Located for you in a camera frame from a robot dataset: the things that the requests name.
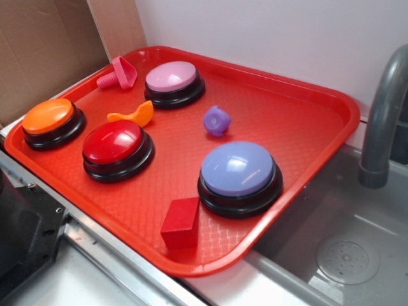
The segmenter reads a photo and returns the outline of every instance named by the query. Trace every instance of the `sink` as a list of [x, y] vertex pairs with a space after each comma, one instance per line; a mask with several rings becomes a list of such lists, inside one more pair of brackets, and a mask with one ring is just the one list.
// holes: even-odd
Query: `sink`
[[327, 305], [406, 305], [408, 170], [391, 162], [388, 184], [367, 189], [360, 155], [344, 145], [253, 249]]

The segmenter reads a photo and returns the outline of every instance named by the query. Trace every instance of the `sink drain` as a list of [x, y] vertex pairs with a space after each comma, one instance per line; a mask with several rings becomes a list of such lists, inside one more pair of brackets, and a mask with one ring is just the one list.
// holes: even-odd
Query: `sink drain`
[[371, 279], [378, 271], [379, 257], [374, 247], [353, 234], [323, 240], [316, 252], [317, 264], [333, 281], [355, 285]]

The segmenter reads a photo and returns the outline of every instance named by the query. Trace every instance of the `red wooden block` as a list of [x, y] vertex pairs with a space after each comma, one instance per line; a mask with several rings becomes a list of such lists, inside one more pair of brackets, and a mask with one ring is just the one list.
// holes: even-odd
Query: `red wooden block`
[[167, 248], [197, 246], [199, 202], [200, 198], [171, 201], [160, 231]]

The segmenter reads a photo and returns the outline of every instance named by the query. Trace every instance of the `red tray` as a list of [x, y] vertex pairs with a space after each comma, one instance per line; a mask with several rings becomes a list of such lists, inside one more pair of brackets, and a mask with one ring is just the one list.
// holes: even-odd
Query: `red tray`
[[[30, 149], [17, 124], [6, 150], [78, 208], [162, 271], [179, 277], [208, 275], [238, 261], [290, 204], [305, 184], [356, 129], [360, 111], [345, 94], [167, 47], [137, 50], [125, 58], [138, 70], [130, 90], [98, 89], [107, 66], [68, 92], [87, 117], [73, 142], [47, 152]], [[82, 144], [111, 112], [131, 113], [145, 101], [146, 74], [169, 61], [193, 63], [205, 80], [197, 102], [178, 110], [155, 110], [145, 126], [156, 146], [152, 164], [116, 184], [92, 181], [82, 167]], [[214, 105], [231, 115], [222, 138], [208, 134], [203, 116]], [[198, 247], [169, 250], [160, 229], [172, 200], [198, 196], [205, 156], [221, 144], [245, 140], [264, 146], [282, 170], [284, 192], [262, 215], [244, 220], [217, 217], [200, 205]]]

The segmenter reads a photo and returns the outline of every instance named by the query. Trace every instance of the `pink toy piece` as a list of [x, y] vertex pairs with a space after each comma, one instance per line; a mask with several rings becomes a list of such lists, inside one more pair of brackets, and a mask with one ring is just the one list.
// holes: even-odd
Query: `pink toy piece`
[[160, 234], [169, 249], [196, 247], [200, 198], [171, 201]]
[[190, 85], [196, 75], [196, 67], [190, 62], [167, 62], [152, 69], [146, 83], [153, 91], [171, 92]]
[[136, 68], [121, 56], [115, 57], [112, 65], [115, 71], [97, 79], [98, 87], [106, 88], [119, 83], [123, 89], [132, 88], [138, 77]]

